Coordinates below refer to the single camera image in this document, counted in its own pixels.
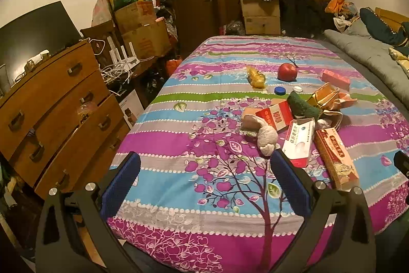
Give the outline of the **long red white carton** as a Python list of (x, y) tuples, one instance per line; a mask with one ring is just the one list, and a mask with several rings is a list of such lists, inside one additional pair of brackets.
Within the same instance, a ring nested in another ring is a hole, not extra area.
[(316, 130), (314, 142), (337, 190), (360, 186), (358, 171), (335, 128)]

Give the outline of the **dark patterned blanket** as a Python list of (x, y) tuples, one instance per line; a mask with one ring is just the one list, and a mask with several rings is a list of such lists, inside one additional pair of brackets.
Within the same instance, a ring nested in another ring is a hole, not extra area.
[(361, 8), (360, 18), (374, 39), (389, 44), (403, 55), (408, 56), (408, 21), (403, 21), (398, 31), (395, 32), (371, 8)]

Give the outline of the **gold orange packaging pile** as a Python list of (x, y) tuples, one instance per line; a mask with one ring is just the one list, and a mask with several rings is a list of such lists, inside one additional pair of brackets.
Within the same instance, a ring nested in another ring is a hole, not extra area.
[(333, 127), (339, 129), (343, 121), (341, 109), (352, 107), (357, 102), (348, 93), (343, 93), (325, 83), (307, 100), (307, 103), (320, 111), (317, 123), (321, 128)]

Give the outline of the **white medicine box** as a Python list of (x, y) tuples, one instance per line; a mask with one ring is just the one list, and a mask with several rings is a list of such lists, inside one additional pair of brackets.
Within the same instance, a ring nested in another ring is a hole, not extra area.
[(293, 119), (290, 122), (282, 151), (295, 167), (307, 167), (314, 134), (314, 118)]

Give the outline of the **red cigarette box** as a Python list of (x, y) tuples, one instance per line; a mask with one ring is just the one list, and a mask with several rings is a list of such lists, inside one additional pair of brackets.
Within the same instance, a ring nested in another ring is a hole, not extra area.
[(268, 108), (256, 112), (256, 115), (264, 119), (276, 131), (286, 129), (293, 120), (292, 111), (287, 101), (281, 101)]

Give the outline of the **pink tissue pack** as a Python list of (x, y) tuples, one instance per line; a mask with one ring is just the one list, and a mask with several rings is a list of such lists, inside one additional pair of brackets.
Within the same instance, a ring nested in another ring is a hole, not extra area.
[(325, 69), (322, 72), (321, 79), (323, 82), (328, 82), (329, 84), (332, 84), (333, 86), (336, 86), (345, 91), (349, 91), (350, 84), (351, 84), (350, 79), (338, 73)]

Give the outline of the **white bottle cap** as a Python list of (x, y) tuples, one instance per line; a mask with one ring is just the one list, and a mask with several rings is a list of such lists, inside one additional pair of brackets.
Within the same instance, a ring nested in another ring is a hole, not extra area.
[(303, 89), (301, 88), (301, 86), (294, 86), (293, 91), (297, 92), (297, 93), (302, 93)]

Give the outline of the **yellow crumpled wrapper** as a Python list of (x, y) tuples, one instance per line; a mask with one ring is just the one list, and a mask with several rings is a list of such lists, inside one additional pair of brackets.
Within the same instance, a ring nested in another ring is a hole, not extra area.
[(247, 80), (249, 84), (255, 89), (264, 89), (266, 87), (266, 77), (258, 69), (246, 66)]

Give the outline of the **stacked cardboard boxes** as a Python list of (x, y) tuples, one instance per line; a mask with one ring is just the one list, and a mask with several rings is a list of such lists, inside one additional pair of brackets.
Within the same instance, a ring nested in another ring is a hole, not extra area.
[(109, 0), (125, 48), (142, 60), (161, 57), (171, 49), (166, 21), (150, 0)]

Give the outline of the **red apple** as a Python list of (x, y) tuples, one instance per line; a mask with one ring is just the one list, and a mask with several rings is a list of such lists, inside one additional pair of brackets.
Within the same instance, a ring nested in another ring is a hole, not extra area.
[(297, 67), (291, 63), (283, 63), (277, 71), (277, 78), (285, 82), (294, 82), (297, 79)]

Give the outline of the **black television screen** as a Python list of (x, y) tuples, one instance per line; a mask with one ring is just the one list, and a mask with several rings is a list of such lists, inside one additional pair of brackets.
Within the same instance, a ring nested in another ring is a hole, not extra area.
[(61, 1), (22, 15), (1, 28), (1, 94), (22, 77), (27, 61), (42, 51), (51, 56), (81, 38)]

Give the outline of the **orange bag on bed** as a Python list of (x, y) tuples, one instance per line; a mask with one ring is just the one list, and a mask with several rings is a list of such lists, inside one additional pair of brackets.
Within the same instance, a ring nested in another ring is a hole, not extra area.
[(345, 7), (345, 0), (331, 0), (328, 2), (324, 11), (326, 13), (339, 15)]

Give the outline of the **wooden headboard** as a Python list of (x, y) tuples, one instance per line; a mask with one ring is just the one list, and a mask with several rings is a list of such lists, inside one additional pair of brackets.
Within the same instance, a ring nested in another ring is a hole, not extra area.
[(375, 13), (394, 31), (398, 32), (403, 22), (409, 22), (409, 18), (395, 13), (390, 10), (385, 10), (379, 7), (375, 8)]

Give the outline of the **colourful striped floral bedsheet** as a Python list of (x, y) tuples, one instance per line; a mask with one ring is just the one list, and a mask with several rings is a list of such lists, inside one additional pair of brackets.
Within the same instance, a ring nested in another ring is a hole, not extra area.
[[(362, 74), (319, 42), (285, 37), (211, 37), (176, 69), (138, 118), (112, 161), (141, 157), (118, 213), (117, 236), (184, 272), (267, 272), (302, 224), (256, 137), (241, 129), (244, 108), (274, 104), (277, 70), (298, 68), (308, 98), (328, 69), (351, 81), (357, 102), (339, 135), (358, 170), (374, 231), (408, 210), (408, 181), (393, 157), (408, 149), (408, 121)], [(266, 77), (255, 89), (246, 66)]]

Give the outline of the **white tissue ball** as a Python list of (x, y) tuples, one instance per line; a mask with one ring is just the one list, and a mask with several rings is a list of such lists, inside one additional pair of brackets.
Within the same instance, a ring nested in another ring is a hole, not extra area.
[(241, 116), (241, 129), (256, 134), (256, 144), (259, 151), (263, 156), (270, 157), (276, 149), (278, 133), (264, 118), (256, 115), (259, 111), (261, 109), (244, 108)]

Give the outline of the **green crumpled cloth scrap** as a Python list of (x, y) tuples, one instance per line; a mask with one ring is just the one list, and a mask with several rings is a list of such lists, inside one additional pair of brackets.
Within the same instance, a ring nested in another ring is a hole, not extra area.
[(320, 108), (307, 103), (307, 101), (303, 100), (295, 91), (290, 93), (286, 101), (290, 107), (292, 115), (296, 119), (313, 118), (317, 121), (322, 114)]

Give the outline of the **cardboard box by wardrobe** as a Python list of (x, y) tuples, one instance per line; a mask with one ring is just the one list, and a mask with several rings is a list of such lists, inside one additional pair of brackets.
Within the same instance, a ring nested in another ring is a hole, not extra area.
[(247, 35), (281, 34), (279, 0), (240, 0)]

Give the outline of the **grey quilt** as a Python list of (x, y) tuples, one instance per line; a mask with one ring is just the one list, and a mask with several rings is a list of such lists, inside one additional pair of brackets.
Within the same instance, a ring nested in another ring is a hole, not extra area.
[(408, 76), (389, 54), (390, 45), (374, 39), (361, 19), (344, 32), (325, 30), (325, 37), (356, 62), (376, 75), (408, 108)]

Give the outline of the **black clothes pile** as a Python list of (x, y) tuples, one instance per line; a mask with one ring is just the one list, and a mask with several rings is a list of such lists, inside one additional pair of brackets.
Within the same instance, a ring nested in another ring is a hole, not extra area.
[(285, 36), (314, 38), (333, 26), (331, 16), (314, 0), (279, 0), (279, 9)]

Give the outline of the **blue bottle cap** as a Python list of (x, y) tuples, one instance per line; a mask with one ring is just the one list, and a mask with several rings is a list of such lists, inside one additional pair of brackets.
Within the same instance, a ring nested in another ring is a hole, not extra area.
[(286, 89), (283, 86), (276, 86), (274, 93), (278, 96), (284, 96), (286, 94)]

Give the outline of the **wooden chest of drawers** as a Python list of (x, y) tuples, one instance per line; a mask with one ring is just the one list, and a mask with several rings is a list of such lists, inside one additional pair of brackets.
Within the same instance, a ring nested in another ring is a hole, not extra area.
[(40, 198), (99, 181), (129, 130), (85, 41), (1, 98), (1, 154)]

